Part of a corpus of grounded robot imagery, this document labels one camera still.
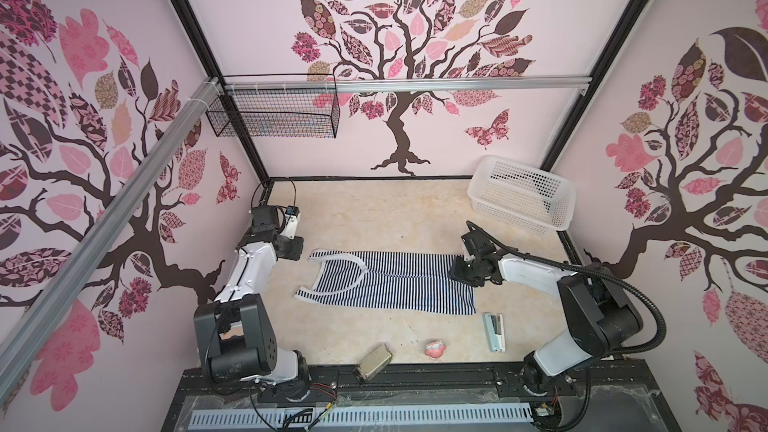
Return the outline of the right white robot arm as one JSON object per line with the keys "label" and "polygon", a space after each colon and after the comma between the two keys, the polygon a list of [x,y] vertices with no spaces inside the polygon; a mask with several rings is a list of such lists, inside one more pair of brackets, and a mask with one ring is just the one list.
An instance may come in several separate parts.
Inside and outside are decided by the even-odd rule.
{"label": "right white robot arm", "polygon": [[666,338],[668,326],[659,307],[603,264],[580,266],[531,255],[471,221],[466,225],[464,256],[452,265],[453,280],[470,287],[524,285],[561,302],[566,329],[523,359],[521,381],[529,394],[545,395],[571,369],[616,354],[647,352]]}

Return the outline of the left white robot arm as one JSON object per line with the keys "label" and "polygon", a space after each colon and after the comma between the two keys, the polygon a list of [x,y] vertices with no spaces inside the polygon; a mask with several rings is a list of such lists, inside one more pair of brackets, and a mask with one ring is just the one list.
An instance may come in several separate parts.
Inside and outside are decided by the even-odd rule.
{"label": "left white robot arm", "polygon": [[301,258],[299,221],[295,205],[251,209],[226,285],[194,314],[201,370],[209,384],[266,383],[294,399],[308,391],[306,360],[278,346],[263,300],[277,262]]}

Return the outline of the blue white striped tank top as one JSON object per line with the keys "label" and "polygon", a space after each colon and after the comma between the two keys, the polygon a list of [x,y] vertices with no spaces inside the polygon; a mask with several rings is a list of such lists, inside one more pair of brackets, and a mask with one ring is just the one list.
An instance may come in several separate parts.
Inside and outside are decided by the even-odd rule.
{"label": "blue white striped tank top", "polygon": [[309,261],[319,266],[312,287],[295,298],[308,303],[410,310],[470,316],[474,289],[449,277],[456,255],[318,249]]}

